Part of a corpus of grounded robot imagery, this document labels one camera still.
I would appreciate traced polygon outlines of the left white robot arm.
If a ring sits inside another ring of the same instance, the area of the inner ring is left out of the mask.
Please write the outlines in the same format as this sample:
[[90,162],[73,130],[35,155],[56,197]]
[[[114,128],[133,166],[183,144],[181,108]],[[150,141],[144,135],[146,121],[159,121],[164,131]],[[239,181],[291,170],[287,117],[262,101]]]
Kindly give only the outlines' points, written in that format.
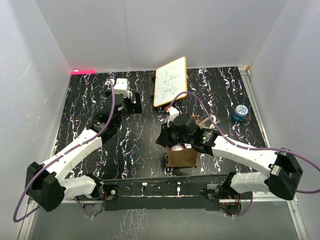
[[74,179],[66,179],[74,167],[95,150],[110,140],[121,126],[122,120],[131,114],[142,113],[140,93],[131,97],[123,94],[105,93],[103,107],[91,119],[82,133],[43,163],[31,163],[26,171],[25,187],[27,195],[45,211],[56,209],[69,198],[87,195],[93,200],[103,195],[100,179],[88,174]]

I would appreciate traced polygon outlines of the patterned canvas tote bag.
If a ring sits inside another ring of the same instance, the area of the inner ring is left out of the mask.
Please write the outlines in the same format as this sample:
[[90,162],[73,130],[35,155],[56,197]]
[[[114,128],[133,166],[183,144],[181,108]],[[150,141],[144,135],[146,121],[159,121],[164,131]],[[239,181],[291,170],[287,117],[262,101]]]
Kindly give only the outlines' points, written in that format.
[[171,147],[166,148],[168,156],[168,166],[173,168],[195,168],[198,164],[198,153],[191,148],[190,144],[178,143],[183,145],[184,150],[172,151]]

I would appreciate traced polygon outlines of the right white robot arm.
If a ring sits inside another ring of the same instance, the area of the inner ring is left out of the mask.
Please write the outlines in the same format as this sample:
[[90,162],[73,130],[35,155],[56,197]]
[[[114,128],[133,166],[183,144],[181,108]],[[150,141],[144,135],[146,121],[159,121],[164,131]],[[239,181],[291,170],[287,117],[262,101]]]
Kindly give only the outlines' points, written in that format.
[[189,144],[198,153],[226,158],[255,171],[231,172],[222,185],[217,187],[220,195],[233,199],[246,192],[270,192],[284,199],[295,197],[303,170],[295,156],[286,149],[259,150],[239,142],[228,142],[218,131],[202,127],[187,114],[168,117],[161,125],[156,143],[164,148],[177,144]]

